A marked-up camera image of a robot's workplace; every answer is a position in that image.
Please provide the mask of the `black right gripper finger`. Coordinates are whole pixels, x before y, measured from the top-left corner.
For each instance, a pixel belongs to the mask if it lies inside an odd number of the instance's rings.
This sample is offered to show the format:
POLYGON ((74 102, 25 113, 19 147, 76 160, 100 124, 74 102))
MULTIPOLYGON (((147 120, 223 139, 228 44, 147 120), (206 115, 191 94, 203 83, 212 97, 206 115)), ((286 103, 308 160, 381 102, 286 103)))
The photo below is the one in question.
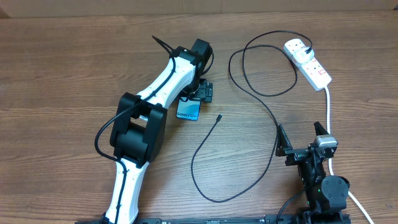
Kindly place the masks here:
POLYGON ((283 126, 280 124, 277 127, 277 134, 278 134, 278 143, 277 143, 277 148, 278 150, 286 151, 286 150, 292 150, 293 147, 290 143, 290 140, 288 139, 283 126))
POLYGON ((313 125, 317 136, 329 134, 329 132, 321 125, 319 121, 315 122, 313 125))

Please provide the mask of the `blue Galaxy smartphone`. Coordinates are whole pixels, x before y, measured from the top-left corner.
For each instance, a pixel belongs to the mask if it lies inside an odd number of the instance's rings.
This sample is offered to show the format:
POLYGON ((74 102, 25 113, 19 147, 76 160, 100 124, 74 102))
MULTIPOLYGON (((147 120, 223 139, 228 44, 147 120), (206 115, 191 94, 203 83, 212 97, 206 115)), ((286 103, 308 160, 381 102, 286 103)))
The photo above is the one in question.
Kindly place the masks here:
POLYGON ((186 97, 181 97, 178 101, 176 117, 189 121, 197 121, 200 112, 200 101, 191 101, 186 97))

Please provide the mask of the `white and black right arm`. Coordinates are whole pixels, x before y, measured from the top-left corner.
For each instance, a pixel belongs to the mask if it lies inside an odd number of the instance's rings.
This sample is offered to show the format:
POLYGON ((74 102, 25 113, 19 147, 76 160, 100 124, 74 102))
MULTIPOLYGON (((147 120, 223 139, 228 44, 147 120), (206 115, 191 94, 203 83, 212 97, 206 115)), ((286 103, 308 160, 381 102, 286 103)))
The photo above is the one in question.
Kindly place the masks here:
POLYGON ((303 189, 284 203, 277 214, 276 223, 350 223, 346 209, 350 183, 338 175, 326 175, 323 162, 333 158, 338 141, 320 122, 314 123, 316 137, 306 148, 294 149, 283 129, 278 125, 278 143, 275 152, 285 157, 286 166, 296 166, 302 179, 303 189), (295 215, 283 218, 286 206, 305 194, 307 206, 297 210, 295 215))

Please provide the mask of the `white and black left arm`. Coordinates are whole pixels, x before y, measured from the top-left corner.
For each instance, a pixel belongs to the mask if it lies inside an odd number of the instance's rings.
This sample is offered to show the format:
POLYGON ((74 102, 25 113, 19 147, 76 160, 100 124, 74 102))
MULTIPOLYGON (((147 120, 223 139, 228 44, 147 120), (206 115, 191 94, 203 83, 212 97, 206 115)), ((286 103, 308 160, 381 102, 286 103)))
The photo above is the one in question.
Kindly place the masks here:
POLYGON ((213 85, 203 78, 213 63, 209 42, 197 39, 190 49, 172 48, 162 40, 169 62, 164 71, 144 90, 126 92, 116 115, 104 127, 112 127, 109 143, 114 152, 116 178, 110 206, 99 223, 134 223, 144 174, 162 147, 167 112, 177 100, 182 119, 196 120, 201 103, 212 101, 213 85))

